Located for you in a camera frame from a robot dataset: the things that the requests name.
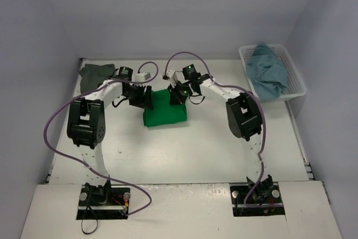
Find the grey green t shirt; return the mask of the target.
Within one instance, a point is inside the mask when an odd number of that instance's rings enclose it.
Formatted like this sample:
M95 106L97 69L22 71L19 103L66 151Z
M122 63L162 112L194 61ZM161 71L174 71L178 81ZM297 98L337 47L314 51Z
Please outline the grey green t shirt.
M81 77L80 91L85 93L97 89L103 81L111 77L116 68L114 64L85 64L79 71Z

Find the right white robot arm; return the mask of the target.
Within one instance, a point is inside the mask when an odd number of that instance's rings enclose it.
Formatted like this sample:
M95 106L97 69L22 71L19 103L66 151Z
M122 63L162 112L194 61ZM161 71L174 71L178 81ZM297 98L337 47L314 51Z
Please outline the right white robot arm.
M163 79L169 81L170 104L183 104L187 98L198 94L225 106L231 133L241 140L246 159L249 184L248 196L254 201L262 200L268 193L262 180L262 116L253 98L233 87L220 87L208 74L200 74L193 65L182 69L185 81L180 82L177 72L167 70Z

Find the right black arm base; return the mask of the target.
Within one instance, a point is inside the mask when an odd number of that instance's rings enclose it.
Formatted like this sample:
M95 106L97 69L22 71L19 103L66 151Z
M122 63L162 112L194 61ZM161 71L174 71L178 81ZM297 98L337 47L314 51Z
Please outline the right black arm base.
M259 183L253 193L247 198L254 182L248 180L248 184L230 184L230 198L234 217L267 217L273 215L285 215L285 209L278 183L274 182L271 175Z

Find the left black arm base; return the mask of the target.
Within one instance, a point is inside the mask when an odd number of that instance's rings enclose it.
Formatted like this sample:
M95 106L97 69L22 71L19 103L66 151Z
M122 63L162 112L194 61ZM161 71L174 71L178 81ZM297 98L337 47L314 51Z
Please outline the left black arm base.
M76 220L128 219L131 190L128 187L82 185Z

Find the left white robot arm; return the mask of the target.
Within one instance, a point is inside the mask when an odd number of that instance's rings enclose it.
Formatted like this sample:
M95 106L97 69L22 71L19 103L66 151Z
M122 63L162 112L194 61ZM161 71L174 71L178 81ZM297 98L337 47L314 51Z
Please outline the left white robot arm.
M67 136L79 148L86 172L85 187L92 199L105 205L112 198L109 173L105 167L102 141L106 135L105 110L115 99L123 97L131 106L153 109L149 72L133 73L128 67L104 79L95 92L71 102Z

